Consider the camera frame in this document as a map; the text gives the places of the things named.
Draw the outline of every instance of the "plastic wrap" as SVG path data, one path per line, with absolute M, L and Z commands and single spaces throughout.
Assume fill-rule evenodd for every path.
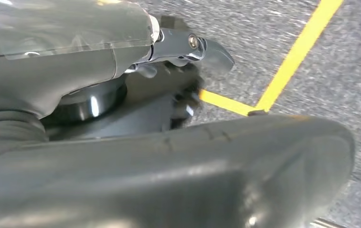
M 149 46 L 149 14 L 123 0 L 0 0 L 0 56 L 8 59 Z

